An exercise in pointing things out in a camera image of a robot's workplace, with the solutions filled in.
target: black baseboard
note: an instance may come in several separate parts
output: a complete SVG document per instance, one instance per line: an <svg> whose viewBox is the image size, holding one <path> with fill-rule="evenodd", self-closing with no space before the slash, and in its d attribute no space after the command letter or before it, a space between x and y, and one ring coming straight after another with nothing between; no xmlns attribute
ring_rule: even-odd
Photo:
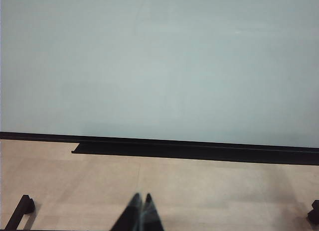
<svg viewBox="0 0 319 231"><path fill-rule="evenodd" d="M79 143L75 154L319 165L319 148L0 132L0 139Z"/></svg>

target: floor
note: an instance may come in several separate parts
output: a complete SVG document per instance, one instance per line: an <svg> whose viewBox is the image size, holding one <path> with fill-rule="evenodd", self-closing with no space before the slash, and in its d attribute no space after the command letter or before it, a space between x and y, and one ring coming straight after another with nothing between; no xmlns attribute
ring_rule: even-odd
<svg viewBox="0 0 319 231"><path fill-rule="evenodd" d="M19 229L109 230L151 193L166 231L313 231L319 167L71 154L77 144L1 141L1 228L23 194Z"/></svg>

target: black bracket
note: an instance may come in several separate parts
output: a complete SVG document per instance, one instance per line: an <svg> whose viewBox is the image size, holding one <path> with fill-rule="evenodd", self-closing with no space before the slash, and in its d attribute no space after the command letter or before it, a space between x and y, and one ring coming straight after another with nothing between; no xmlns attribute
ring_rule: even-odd
<svg viewBox="0 0 319 231"><path fill-rule="evenodd" d="M32 213L34 210L35 206L33 199L31 199L29 195L23 195L4 229L16 230L23 215Z"/></svg>

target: tile floor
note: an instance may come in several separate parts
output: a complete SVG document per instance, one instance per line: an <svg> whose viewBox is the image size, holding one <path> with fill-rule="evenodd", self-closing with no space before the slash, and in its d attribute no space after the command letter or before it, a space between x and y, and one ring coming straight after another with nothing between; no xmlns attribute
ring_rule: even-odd
<svg viewBox="0 0 319 231"><path fill-rule="evenodd" d="M23 194L19 229L109 230L150 192L166 231L315 231L319 167L71 154L77 144L1 141L1 228Z"/></svg>

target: black object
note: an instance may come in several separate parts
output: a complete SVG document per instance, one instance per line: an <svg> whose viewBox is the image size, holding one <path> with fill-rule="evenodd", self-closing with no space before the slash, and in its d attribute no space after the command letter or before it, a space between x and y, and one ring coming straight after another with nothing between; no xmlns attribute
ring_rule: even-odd
<svg viewBox="0 0 319 231"><path fill-rule="evenodd" d="M315 225L319 225L319 200L315 200L312 204L313 210L308 213L308 219Z"/></svg>
<svg viewBox="0 0 319 231"><path fill-rule="evenodd" d="M80 143L78 154L319 165L319 148L0 132L0 139Z"/></svg>
<svg viewBox="0 0 319 231"><path fill-rule="evenodd" d="M126 155L236 162L319 165L319 151L260 148L259 146L211 143L205 144L143 144L81 142L74 154Z"/></svg>
<svg viewBox="0 0 319 231"><path fill-rule="evenodd" d="M24 214L35 210L33 199L23 195L4 230L15 231ZM164 231L150 194L142 205L140 194L135 194L116 221L111 231Z"/></svg>
<svg viewBox="0 0 319 231"><path fill-rule="evenodd" d="M23 215L32 213L34 210L33 199L31 199L29 195L23 195L4 229L16 230Z"/></svg>
<svg viewBox="0 0 319 231"><path fill-rule="evenodd" d="M135 194L111 231L164 231L151 195L142 205L140 194Z"/></svg>

